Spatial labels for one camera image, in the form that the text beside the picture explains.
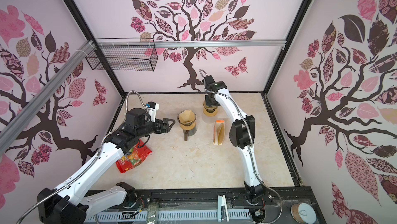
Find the wooden ring dripper holder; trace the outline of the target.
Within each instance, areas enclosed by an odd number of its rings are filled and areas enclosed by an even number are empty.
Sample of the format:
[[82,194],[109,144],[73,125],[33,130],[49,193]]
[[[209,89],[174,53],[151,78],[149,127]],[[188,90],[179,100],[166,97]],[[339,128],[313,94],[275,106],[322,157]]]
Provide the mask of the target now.
[[193,130],[196,127],[196,121],[194,122],[186,122],[186,123],[179,123],[180,127],[184,131]]

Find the green ribbed glass dripper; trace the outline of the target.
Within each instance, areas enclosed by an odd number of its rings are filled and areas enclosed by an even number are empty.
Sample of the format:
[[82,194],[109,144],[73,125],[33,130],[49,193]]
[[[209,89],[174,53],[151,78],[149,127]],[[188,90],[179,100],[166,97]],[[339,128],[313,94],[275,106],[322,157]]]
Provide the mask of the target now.
[[203,109],[208,109],[208,110],[214,110],[214,109],[217,109],[218,107],[217,106],[208,106],[208,105],[206,105],[206,101],[204,101],[203,102]]

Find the orange coffee filter pack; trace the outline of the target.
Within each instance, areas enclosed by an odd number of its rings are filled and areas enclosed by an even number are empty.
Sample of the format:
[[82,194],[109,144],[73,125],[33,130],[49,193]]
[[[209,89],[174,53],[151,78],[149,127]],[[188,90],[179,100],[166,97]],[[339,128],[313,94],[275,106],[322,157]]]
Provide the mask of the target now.
[[216,120],[214,125],[214,145],[222,145],[225,136],[225,121]]

